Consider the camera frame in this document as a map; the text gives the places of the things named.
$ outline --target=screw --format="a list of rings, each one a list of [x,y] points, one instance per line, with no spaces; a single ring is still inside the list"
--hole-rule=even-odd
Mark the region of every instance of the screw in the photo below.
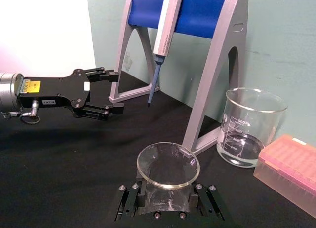
[[[209,190],[216,191],[216,187],[214,185],[212,185],[212,186],[209,187]]]
[[[180,212],[179,217],[181,219],[185,219],[187,217],[187,214],[185,214],[184,212]]]
[[[121,185],[119,188],[118,188],[120,191],[124,191],[126,189],[125,185]]]
[[[138,189],[139,188],[139,185],[138,184],[133,184],[133,189]]]
[[[154,218],[159,219],[161,217],[161,214],[159,212],[154,213]]]
[[[202,186],[201,184],[197,184],[197,185],[196,185],[196,188],[197,188],[198,190],[200,190],[201,188],[203,188],[203,186]]]

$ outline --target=pipette stand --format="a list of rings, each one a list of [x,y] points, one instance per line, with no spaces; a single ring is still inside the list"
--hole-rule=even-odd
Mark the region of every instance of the pipette stand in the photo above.
[[[178,33],[212,39],[196,100],[183,140],[183,146],[194,152],[194,154],[200,154],[216,144],[219,127],[200,138],[198,136],[206,108],[209,103],[212,102],[212,93],[214,92],[217,78],[227,57],[229,59],[230,88],[242,86],[242,71],[244,69],[248,22],[248,0],[209,0],[211,3],[207,3],[208,0],[203,0],[208,7],[212,8],[214,5],[214,8],[219,9],[218,15],[214,11],[210,13],[210,16],[208,16],[208,13],[201,14],[200,8],[197,8],[198,12],[194,14],[192,7],[194,5],[200,7],[195,3],[198,1],[201,0],[183,0],[175,30],[175,32]],[[155,4],[160,2],[162,6],[163,0],[156,0]],[[137,12],[146,12],[146,8],[150,8],[148,6],[150,5],[147,4],[146,7],[142,7],[141,0],[127,0],[121,26],[115,72],[121,73],[129,38],[132,31],[136,29],[145,51],[150,80],[152,81],[155,68],[148,27],[157,28],[159,16],[157,18],[153,15],[153,20],[145,20],[150,19],[150,17],[145,15],[144,19],[141,15],[137,15],[139,14]],[[118,88],[119,82],[112,83],[109,100],[113,103],[149,94],[151,83],[147,87],[120,94],[118,93]]]

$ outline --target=teal wall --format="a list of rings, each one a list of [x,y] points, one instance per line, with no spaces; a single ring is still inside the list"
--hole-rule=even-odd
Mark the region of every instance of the teal wall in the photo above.
[[[113,68],[126,0],[88,0],[97,66]],[[316,0],[249,0],[245,86],[273,92],[289,109],[277,137],[293,135],[316,146]],[[150,30],[152,43],[155,30]],[[211,40],[175,34],[160,73],[161,90],[192,106]],[[136,33],[124,71],[148,82]],[[207,115],[221,120],[228,89],[223,66]]]

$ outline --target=white wall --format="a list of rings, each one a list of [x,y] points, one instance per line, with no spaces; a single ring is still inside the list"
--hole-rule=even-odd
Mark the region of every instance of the white wall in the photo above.
[[[0,73],[95,67],[87,0],[0,0]]]
[[[113,68],[126,0],[88,0],[97,66]],[[316,146],[316,0],[249,0],[245,86],[284,98],[289,110],[277,136],[291,134]],[[155,30],[150,30],[152,43]],[[175,34],[160,72],[161,90],[192,106],[210,40]],[[134,33],[124,70],[148,81]],[[228,64],[219,77],[207,115],[221,120]]]

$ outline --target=black table surface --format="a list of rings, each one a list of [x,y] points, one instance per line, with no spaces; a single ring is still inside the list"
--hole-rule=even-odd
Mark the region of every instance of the black table surface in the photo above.
[[[123,74],[121,90],[144,83]],[[93,83],[92,102],[106,103],[110,84]],[[64,108],[40,109],[41,123],[0,119],[0,228],[105,228],[118,186],[136,176],[138,153],[156,142],[182,143],[191,108],[158,92],[125,102],[107,122],[73,118]],[[206,118],[202,131],[218,123]],[[245,228],[316,228],[316,219],[212,147],[198,156],[198,181],[216,185]]]

